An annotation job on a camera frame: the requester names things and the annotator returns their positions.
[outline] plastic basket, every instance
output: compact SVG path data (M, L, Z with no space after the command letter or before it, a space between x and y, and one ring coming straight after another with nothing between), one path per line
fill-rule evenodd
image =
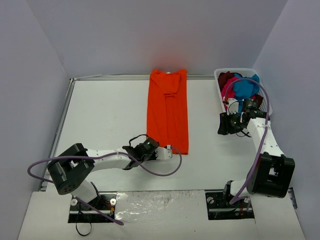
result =
M218 90L218 95L219 95L219 99L220 99L220 103L221 103L221 107L222 107L222 111L223 112L226 112L226 109L225 109L224 103L222 102L222 98L223 97L221 96L218 77L219 77L220 73L226 73L228 71L230 71L231 73L239 73L243 77L249 77L249 78L252 77L255 74L257 74L259 76L259 74L254 69L251 69L251 68L219 68L219 69L216 69L214 71L215 85L216 85L216 88ZM262 104L259 107L259 109L261 111L266 112L267 111L267 99L266 99L266 96L265 96L264 92L261 89L259 90L259 92L257 94L263 97L263 101L262 101ZM271 107L271 104L270 104L269 115L271 115L271 114L272 114L272 107Z

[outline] white table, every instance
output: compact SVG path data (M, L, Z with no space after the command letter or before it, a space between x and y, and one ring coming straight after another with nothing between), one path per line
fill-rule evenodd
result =
M56 155L74 143L91 149L119 148L146 132L148 81L115 79L120 80L75 82ZM222 189L228 180L243 179L255 156L251 139L217 135L221 105L213 81L188 80L189 155L176 174L156 177L137 167L89 175L100 191L118 192L116 217L125 225L94 224L86 239L304 239L289 196L253 196L255 219L208 220L203 190ZM167 173L178 161L175 156L145 165ZM19 240L83 239L75 224L67 223L70 199L58 195L52 184L46 192L34 192ZM88 226L82 227L85 232Z

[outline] pile of clothes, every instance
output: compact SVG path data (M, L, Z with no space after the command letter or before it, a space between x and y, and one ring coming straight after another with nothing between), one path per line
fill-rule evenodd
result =
M221 92L222 98L226 94L227 87L235 80L239 78L247 78L247 79L252 79L256 81L257 83L260 82L260 78L258 75L253 75L252 77L248 76L242 76L240 73L237 72L221 72L219 77L218 77L218 83L219 83L219 88ZM256 99L258 101L258 108L262 104L264 98L257 93L259 92L260 87L257 84L252 83L251 81L248 80L242 80L235 82L232 86L232 89L228 90L228 93L226 97L236 99L239 101L239 109L238 112L241 113L242 111L242 102L244 99Z

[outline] gray wall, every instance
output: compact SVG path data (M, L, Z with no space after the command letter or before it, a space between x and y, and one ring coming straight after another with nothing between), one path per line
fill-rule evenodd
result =
M252 67L287 0L27 0L69 77Z
M0 32L0 239L15 240L39 186L27 167L49 155L68 79L25 0L0 1Z
M296 163L292 185L306 238L318 240L320 1L289 0L254 68L273 107L274 135Z

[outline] orange fabric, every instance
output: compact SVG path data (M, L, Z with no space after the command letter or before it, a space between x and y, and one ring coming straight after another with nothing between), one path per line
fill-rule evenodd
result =
M172 145L182 154L188 154L187 70L151 73L146 134L161 147Z

